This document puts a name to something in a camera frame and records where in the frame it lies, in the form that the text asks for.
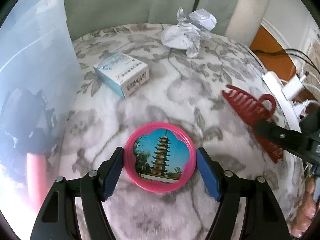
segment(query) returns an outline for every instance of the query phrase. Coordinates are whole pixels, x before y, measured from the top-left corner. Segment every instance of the white paper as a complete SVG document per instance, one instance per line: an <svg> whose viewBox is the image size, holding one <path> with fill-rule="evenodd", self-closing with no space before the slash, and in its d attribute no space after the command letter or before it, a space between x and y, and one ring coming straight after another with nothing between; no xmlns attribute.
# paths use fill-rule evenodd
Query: white paper
<svg viewBox="0 0 320 240"><path fill-rule="evenodd" d="M209 31L211 31L217 24L217 19L203 8L190 13L189 17L191 20L199 23Z"/></svg>
<svg viewBox="0 0 320 240"><path fill-rule="evenodd" d="M188 57L197 57L200 50L200 40L211 38L212 30L217 20L204 9L190 13L188 16L179 8L178 24L165 29L161 35L162 44L169 48L186 49Z"/></svg>

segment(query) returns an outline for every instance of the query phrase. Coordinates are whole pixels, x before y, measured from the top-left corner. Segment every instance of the pink plastic lid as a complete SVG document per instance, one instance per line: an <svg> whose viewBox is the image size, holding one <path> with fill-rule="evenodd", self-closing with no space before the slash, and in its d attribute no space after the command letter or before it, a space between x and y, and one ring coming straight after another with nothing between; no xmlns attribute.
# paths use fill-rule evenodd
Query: pink plastic lid
<svg viewBox="0 0 320 240"><path fill-rule="evenodd" d="M189 159L183 165L182 175L179 180L172 184L164 184L157 180L144 180L137 174L135 169L136 158L133 154L133 144L140 136L149 135L157 129L166 129L171 131L178 140L182 141L188 147L189 150ZM175 125L163 122L149 123L137 129L129 137L124 147L124 167L130 179L143 189L154 193L170 192L183 186L191 178L196 168L195 146L193 145L191 138L182 129Z"/></svg>

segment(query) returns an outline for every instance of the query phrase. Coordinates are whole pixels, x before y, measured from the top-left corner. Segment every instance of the finger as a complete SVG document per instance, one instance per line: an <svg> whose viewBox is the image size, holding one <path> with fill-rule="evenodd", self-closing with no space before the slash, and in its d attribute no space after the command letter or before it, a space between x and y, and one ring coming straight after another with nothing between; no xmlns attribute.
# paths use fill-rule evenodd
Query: finger
<svg viewBox="0 0 320 240"><path fill-rule="evenodd" d="M297 211L297 228L302 232L305 232L308 227L311 225L311 219L308 218L302 211L302 208L299 207Z"/></svg>
<svg viewBox="0 0 320 240"><path fill-rule="evenodd" d="M294 237L301 237L302 231L297 226L292 227L291 228L291 235L293 235Z"/></svg>
<svg viewBox="0 0 320 240"><path fill-rule="evenodd" d="M313 218L316 214L316 203L312 198L312 195L305 192L302 200L302 212L308 217Z"/></svg>
<svg viewBox="0 0 320 240"><path fill-rule="evenodd" d="M306 192L308 192L309 194L313 194L313 192L315 191L315 180L314 178L310 177L306 180Z"/></svg>

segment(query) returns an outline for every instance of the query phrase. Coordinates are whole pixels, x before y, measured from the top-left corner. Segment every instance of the white and blue box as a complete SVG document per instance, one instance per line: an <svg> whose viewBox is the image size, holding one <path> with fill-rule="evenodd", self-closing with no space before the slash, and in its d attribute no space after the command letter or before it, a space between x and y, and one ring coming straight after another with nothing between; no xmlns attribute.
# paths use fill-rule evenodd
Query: white and blue box
<svg viewBox="0 0 320 240"><path fill-rule="evenodd" d="M123 98L128 98L150 78L146 63L122 52L108 54L93 68L101 81Z"/></svg>

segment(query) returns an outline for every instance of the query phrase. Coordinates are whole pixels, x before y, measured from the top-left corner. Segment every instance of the power strip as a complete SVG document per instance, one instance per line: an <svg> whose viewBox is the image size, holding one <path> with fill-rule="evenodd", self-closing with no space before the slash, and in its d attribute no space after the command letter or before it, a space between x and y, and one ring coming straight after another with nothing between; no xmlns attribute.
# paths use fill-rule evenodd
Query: power strip
<svg viewBox="0 0 320 240"><path fill-rule="evenodd" d="M289 128L291 130L295 130L301 132L299 121L300 118L297 117L294 109L293 109L293 102L288 100L283 93L284 86L282 85L281 80L278 78L276 73L273 71L268 71L267 74L262 75L263 81L268 86L270 92L273 94L275 99L278 101L279 106L281 107L284 116L287 119Z"/></svg>

